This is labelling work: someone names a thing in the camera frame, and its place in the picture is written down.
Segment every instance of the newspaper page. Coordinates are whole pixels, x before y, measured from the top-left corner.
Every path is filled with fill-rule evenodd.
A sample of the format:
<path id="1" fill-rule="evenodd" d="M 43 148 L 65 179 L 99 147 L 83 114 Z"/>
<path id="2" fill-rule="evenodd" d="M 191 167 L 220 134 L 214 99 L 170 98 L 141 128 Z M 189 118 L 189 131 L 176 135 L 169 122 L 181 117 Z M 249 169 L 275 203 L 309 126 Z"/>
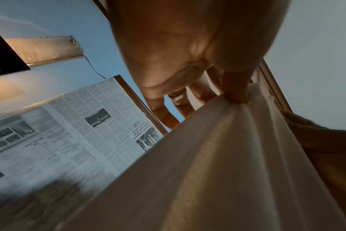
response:
<path id="1" fill-rule="evenodd" d="M 0 120 L 0 230 L 55 230 L 163 135 L 115 79 Z"/>

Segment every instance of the newspaper photo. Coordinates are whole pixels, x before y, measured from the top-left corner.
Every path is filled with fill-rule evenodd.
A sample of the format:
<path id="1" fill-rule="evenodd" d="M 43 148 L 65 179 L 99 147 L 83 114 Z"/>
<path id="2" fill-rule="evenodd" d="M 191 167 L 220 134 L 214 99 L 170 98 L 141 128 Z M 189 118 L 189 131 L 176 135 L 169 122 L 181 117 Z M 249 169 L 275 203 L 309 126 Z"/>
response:
<path id="1" fill-rule="evenodd" d="M 162 137 L 113 78 L 0 119 L 0 230 L 55 230 Z"/>

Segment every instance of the beige curtain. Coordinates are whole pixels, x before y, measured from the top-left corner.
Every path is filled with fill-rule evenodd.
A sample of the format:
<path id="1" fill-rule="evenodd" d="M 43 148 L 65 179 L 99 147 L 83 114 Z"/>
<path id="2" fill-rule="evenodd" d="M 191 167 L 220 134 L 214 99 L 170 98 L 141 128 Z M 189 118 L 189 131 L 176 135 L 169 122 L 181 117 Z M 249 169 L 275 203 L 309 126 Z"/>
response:
<path id="1" fill-rule="evenodd" d="M 249 93 L 203 106 L 64 230 L 346 230 L 281 113 L 258 85 Z"/>

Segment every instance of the black object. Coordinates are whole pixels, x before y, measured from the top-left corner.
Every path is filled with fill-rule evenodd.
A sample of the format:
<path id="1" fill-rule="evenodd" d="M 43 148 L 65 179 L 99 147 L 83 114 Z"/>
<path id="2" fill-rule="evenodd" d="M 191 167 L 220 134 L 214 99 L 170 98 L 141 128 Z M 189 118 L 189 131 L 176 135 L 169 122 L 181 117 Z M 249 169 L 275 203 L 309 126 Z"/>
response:
<path id="1" fill-rule="evenodd" d="M 0 36 L 0 75 L 25 70 L 30 68 Z"/>

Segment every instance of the hand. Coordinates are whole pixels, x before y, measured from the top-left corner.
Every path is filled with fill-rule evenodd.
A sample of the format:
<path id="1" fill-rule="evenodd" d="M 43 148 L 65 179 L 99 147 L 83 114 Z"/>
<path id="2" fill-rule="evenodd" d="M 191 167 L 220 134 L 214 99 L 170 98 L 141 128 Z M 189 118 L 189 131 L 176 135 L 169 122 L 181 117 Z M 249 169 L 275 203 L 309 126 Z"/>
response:
<path id="1" fill-rule="evenodd" d="M 175 105 L 187 117 L 194 110 L 185 87 L 195 95 L 213 96 L 197 82 L 205 70 L 228 98 L 248 101 L 250 78 L 273 43 L 289 2 L 109 0 L 108 11 L 132 78 L 157 118 L 174 128 L 179 122 L 164 106 L 164 95 L 182 96 Z"/>

